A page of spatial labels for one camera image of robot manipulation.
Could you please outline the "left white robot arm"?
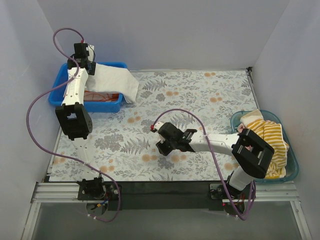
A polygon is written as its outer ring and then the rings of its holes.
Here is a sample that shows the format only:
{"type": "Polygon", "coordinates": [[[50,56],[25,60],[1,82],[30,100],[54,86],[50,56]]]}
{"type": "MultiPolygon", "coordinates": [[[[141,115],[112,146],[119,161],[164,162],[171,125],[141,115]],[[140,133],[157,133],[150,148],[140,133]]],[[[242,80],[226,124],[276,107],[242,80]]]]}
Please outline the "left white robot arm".
{"type": "Polygon", "coordinates": [[[74,44],[72,60],[67,61],[68,78],[73,78],[66,85],[61,106],[55,108],[55,114],[63,133],[71,140],[76,156],[81,160],[81,176],[76,181],[93,180],[99,173],[88,165],[97,168],[94,161],[93,145],[90,134],[93,130],[92,119],[84,106],[86,83],[90,75],[95,73],[94,47],[84,41],[74,44]]]}

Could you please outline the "white towel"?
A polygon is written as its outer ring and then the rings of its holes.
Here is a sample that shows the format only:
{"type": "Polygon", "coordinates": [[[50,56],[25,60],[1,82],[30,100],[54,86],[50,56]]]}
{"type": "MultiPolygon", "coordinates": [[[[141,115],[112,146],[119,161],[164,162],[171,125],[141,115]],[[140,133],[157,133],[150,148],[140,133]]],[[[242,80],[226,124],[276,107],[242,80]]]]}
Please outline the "white towel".
{"type": "Polygon", "coordinates": [[[122,94],[128,104],[135,104],[139,82],[127,68],[97,63],[89,75],[86,90],[94,93],[122,94]]]}

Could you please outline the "orange cartoon towel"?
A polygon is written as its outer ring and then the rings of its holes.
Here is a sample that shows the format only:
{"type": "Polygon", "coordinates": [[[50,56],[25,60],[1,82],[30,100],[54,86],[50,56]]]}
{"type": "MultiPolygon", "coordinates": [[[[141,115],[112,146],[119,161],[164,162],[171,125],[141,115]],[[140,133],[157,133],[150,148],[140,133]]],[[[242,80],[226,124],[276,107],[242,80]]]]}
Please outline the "orange cartoon towel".
{"type": "Polygon", "coordinates": [[[85,102],[115,102],[119,99],[119,93],[108,93],[108,92],[84,92],[85,102]]]}

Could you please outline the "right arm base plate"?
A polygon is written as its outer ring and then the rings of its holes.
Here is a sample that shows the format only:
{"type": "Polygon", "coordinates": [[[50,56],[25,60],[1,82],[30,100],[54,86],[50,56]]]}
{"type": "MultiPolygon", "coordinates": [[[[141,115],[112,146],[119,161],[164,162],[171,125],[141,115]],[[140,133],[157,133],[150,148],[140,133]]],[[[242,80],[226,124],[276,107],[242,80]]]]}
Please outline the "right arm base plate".
{"type": "MultiPolygon", "coordinates": [[[[250,185],[247,185],[243,190],[237,190],[236,188],[226,184],[226,188],[232,200],[247,199],[249,197],[250,185]]],[[[212,183],[209,185],[209,194],[213,200],[228,199],[227,192],[225,191],[222,183],[212,183]]]]}

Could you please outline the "yellow striped towel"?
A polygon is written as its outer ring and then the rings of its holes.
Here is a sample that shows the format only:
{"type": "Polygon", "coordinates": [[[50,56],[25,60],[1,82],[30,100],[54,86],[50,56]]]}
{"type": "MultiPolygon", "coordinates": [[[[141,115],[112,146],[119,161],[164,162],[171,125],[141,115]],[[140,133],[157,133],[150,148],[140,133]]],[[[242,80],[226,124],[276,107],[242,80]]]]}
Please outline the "yellow striped towel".
{"type": "Polygon", "coordinates": [[[244,124],[247,129],[254,131],[274,149],[265,178],[278,179],[284,177],[286,175],[287,153],[290,146],[284,140],[282,125],[274,121],[265,120],[258,109],[241,117],[240,123],[244,124]]]}

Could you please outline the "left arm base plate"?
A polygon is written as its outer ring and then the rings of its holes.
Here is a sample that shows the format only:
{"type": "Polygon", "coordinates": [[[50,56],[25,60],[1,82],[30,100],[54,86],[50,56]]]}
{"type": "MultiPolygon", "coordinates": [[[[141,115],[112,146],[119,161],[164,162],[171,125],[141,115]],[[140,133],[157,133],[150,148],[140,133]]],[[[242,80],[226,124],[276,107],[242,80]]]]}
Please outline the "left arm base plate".
{"type": "Polygon", "coordinates": [[[83,179],[76,183],[79,186],[77,199],[83,201],[118,200],[122,190],[120,184],[118,190],[114,183],[105,182],[102,177],[95,177],[93,180],[83,179]]]}

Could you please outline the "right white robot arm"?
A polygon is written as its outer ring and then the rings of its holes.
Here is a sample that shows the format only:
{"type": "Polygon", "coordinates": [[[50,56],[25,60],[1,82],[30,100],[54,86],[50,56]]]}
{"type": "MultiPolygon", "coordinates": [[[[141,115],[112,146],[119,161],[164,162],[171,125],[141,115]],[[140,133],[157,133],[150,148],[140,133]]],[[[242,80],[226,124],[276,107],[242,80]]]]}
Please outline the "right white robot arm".
{"type": "Polygon", "coordinates": [[[182,131],[172,123],[157,122],[150,127],[160,141],[156,147],[167,156],[173,150],[181,152],[210,152],[233,156],[239,167],[228,177],[226,188],[238,195],[253,180],[264,179],[275,153],[274,148],[253,130],[245,128],[240,133],[208,134],[196,129],[182,131]]]}

